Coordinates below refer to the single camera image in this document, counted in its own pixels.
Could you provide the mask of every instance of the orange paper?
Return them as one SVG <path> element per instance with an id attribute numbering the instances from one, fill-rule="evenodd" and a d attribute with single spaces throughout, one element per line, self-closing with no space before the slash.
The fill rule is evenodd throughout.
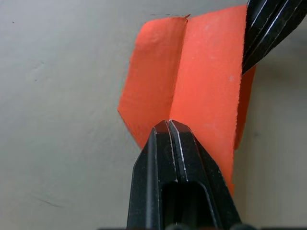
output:
<path id="1" fill-rule="evenodd" d="M 252 82 L 246 80 L 247 88 L 240 89 L 246 10 L 244 5 L 189 20 L 146 23 L 118 106 L 141 147 L 161 120 L 189 126 L 219 165 L 230 191 L 234 149 L 248 106 L 246 99 L 238 109 L 239 97 L 249 98 Z"/>

